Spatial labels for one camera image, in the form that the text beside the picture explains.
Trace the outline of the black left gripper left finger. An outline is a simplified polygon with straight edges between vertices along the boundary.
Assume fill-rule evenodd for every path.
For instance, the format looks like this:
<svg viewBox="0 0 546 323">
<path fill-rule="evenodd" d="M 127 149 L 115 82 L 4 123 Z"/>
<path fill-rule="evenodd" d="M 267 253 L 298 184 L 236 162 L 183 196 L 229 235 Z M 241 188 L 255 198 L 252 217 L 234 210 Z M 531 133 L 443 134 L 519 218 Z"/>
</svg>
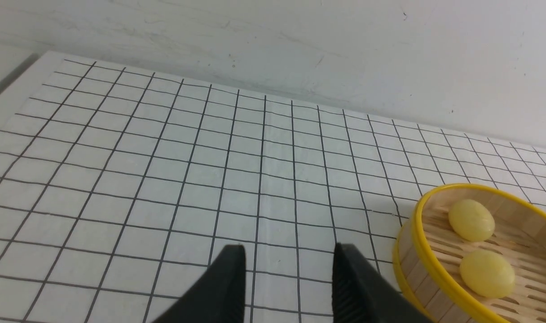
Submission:
<svg viewBox="0 0 546 323">
<path fill-rule="evenodd" d="M 203 275 L 155 323 L 242 323 L 246 308 L 246 250 L 222 248 Z"/>
</svg>

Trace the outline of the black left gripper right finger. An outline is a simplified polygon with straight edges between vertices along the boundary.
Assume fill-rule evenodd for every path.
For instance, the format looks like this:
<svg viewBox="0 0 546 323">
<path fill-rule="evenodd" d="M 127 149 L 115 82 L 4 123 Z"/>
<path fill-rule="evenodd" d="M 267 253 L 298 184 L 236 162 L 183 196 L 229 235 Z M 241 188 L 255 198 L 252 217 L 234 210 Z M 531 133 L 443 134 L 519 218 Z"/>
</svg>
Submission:
<svg viewBox="0 0 546 323">
<path fill-rule="evenodd" d="M 335 323 L 430 323 L 353 244 L 336 244 L 332 266 Z"/>
</svg>

